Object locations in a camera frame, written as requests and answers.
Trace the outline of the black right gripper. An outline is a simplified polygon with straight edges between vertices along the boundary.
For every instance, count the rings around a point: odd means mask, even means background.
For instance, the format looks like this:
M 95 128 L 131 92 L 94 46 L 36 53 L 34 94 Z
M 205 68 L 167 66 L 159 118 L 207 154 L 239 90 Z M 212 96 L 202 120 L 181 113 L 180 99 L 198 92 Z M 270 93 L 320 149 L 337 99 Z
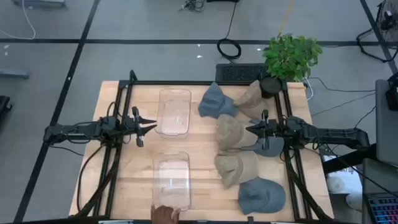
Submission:
M 277 136 L 278 123 L 275 119 L 269 121 L 268 117 L 268 110 L 263 110 L 261 114 L 262 121 L 256 124 L 250 123 L 246 130 L 259 138 L 264 138 L 263 151 L 281 151 L 282 138 Z

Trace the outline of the white bag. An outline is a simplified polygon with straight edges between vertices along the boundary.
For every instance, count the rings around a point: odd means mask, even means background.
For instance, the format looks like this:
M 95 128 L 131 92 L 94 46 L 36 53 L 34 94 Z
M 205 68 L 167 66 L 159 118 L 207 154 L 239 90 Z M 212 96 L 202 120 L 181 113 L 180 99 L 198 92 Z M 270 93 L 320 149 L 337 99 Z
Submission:
M 327 174 L 326 184 L 331 194 L 361 194 L 363 189 L 359 174 L 352 167 Z

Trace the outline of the black object on desk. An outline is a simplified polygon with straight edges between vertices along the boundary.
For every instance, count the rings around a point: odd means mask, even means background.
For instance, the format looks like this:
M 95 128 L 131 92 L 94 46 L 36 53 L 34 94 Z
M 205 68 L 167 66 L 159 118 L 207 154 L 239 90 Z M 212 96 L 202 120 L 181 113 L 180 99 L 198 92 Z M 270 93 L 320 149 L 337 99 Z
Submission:
M 386 100 L 391 111 L 398 111 L 398 72 L 388 80 L 389 89 L 386 91 Z

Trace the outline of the black floor fan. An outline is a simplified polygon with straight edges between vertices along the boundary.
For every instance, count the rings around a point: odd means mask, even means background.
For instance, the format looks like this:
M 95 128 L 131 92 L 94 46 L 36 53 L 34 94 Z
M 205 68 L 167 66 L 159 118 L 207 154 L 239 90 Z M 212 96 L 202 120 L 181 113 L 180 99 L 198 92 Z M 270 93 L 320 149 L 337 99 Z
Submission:
M 398 56 L 398 0 L 381 0 L 377 5 L 376 18 L 369 21 L 371 28 L 357 35 L 357 46 L 363 54 L 382 63 L 393 61 Z M 381 47 L 395 50 L 394 54 L 389 58 L 380 58 L 367 52 L 362 44 L 362 39 L 370 34 L 376 36 Z

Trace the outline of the black metal table frame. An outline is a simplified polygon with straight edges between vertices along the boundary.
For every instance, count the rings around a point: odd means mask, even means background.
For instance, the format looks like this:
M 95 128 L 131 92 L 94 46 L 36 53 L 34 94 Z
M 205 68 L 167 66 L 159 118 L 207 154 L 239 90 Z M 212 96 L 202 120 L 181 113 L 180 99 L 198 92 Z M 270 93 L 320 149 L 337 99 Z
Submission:
M 186 89 L 191 93 L 191 112 L 188 134 L 184 138 L 162 138 L 155 130 L 144 136 L 144 147 L 137 147 L 135 136 L 129 144 L 123 144 L 118 170 L 116 190 L 112 200 L 111 218 L 146 220 L 150 219 L 152 204 L 153 163 L 152 158 L 160 152 L 183 151 L 189 155 L 192 201 L 189 210 L 182 212 L 181 220 L 208 221 L 247 221 L 239 209 L 238 189 L 235 185 L 224 189 L 218 175 L 214 156 L 217 145 L 214 139 L 216 120 L 198 114 L 198 104 L 212 82 L 187 81 L 188 84 L 175 85 L 134 85 L 130 107 L 137 106 L 146 119 L 156 119 L 159 93 L 165 88 Z M 115 100 L 119 81 L 103 82 L 93 119 L 106 115 L 109 104 Z M 289 98 L 292 114 L 312 123 L 305 90 L 302 83 L 289 83 Z M 83 206 L 97 189 L 105 149 L 89 161 L 82 175 L 80 203 Z M 334 218 L 330 197 L 326 187 L 320 156 L 309 150 L 300 151 L 307 189 L 317 204 L 330 217 Z M 287 192 L 287 202 L 278 213 L 252 213 L 254 221 L 294 221 L 289 194 L 289 182 L 285 164 L 277 157 L 259 158 L 259 176 L 278 182 Z

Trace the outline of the blue baseball cap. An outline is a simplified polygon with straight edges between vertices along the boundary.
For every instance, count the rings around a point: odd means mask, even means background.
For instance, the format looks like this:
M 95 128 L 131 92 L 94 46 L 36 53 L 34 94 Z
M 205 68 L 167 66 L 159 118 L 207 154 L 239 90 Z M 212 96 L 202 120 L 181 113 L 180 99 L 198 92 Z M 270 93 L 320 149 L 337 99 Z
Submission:
M 239 185 L 238 204 L 241 211 L 250 213 L 276 213 L 284 208 L 286 193 L 280 184 L 256 177 Z
M 285 143 L 279 134 L 280 128 L 276 120 L 252 119 L 244 127 L 240 149 L 254 151 L 264 157 L 276 157 L 282 152 Z
M 238 113 L 234 100 L 226 96 L 220 86 L 213 82 L 201 99 L 198 106 L 201 117 L 209 116 L 218 119 L 221 114 L 235 117 Z

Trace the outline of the grey desk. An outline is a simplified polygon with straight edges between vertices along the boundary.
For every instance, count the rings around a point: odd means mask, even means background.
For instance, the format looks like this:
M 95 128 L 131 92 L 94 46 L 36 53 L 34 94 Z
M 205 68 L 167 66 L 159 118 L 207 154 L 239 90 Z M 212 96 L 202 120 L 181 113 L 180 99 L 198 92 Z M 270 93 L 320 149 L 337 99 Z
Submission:
M 376 81 L 376 155 L 380 161 L 398 167 L 398 111 L 388 107 L 386 80 Z

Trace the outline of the person's hand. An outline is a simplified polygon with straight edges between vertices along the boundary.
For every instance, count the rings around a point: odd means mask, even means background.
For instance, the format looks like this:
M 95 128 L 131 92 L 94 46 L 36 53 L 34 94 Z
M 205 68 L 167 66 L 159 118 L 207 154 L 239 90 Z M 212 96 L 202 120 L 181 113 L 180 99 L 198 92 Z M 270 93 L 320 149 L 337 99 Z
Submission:
M 155 208 L 151 206 L 151 222 L 152 224 L 178 224 L 180 210 L 174 210 L 172 207 L 160 206 Z

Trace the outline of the laptop with rainbow keyboard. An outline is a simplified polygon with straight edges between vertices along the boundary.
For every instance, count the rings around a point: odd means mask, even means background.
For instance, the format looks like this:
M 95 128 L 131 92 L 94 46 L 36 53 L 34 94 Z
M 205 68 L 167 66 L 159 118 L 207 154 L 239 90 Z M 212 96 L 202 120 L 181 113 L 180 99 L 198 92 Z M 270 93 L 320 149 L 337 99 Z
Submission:
M 362 224 L 398 224 L 398 168 L 372 159 L 363 161 Z

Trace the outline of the beige baseball cap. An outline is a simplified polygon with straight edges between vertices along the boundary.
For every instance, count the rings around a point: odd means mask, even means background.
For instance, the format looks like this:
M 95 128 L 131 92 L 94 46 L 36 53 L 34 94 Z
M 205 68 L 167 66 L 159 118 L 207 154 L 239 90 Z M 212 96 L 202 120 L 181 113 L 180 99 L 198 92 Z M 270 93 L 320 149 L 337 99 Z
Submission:
M 252 82 L 233 104 L 251 119 L 262 119 L 262 112 L 269 109 L 269 105 L 262 97 L 259 80 Z
M 243 149 L 255 145 L 258 136 L 246 130 L 251 123 L 221 114 L 216 124 L 216 141 L 220 150 Z
M 259 175 L 259 160 L 252 151 L 217 154 L 214 162 L 226 189 L 255 179 Z

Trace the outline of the grey flat platform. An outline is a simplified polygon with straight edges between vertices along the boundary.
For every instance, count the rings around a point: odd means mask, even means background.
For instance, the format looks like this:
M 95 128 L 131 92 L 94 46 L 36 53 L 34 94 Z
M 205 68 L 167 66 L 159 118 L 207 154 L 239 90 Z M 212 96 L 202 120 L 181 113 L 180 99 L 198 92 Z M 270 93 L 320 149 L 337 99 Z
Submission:
M 65 7 L 66 0 L 11 0 L 17 6 L 25 7 Z

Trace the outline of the grey floor bar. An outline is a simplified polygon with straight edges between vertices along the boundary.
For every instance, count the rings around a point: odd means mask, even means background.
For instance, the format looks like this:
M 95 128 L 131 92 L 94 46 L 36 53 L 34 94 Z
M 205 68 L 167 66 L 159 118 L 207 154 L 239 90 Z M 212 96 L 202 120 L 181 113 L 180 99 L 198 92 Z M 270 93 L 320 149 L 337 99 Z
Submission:
M 12 77 L 29 79 L 29 74 L 25 70 L 0 68 L 0 77 Z

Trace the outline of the black beam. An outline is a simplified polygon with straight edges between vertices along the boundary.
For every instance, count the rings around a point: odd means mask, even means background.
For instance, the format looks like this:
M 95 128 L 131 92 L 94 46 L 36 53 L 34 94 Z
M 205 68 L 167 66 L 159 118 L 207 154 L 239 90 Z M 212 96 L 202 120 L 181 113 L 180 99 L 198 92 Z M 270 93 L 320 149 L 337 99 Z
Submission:
M 361 164 L 364 159 L 377 160 L 376 144 L 372 144 L 371 147 L 366 150 L 354 151 L 343 156 L 335 156 L 334 159 L 323 162 L 323 171 L 325 174 L 336 172 Z

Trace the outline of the green leafy potted plant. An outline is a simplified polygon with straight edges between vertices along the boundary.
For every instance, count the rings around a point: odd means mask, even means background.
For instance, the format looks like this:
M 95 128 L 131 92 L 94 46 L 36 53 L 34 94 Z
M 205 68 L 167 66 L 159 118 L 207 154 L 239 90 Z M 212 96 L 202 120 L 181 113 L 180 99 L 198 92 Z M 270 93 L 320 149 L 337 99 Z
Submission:
M 322 53 L 313 38 L 292 34 L 272 38 L 263 53 L 266 73 L 282 81 L 302 82 L 311 76 L 312 67 L 318 65 Z

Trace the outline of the black floor grille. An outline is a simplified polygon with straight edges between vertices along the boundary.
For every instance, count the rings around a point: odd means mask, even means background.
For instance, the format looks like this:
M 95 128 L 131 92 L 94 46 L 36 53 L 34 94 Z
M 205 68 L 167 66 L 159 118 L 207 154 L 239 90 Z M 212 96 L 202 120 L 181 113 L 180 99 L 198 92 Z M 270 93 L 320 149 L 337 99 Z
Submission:
M 217 82 L 253 82 L 266 75 L 263 63 L 219 63 L 216 65 Z

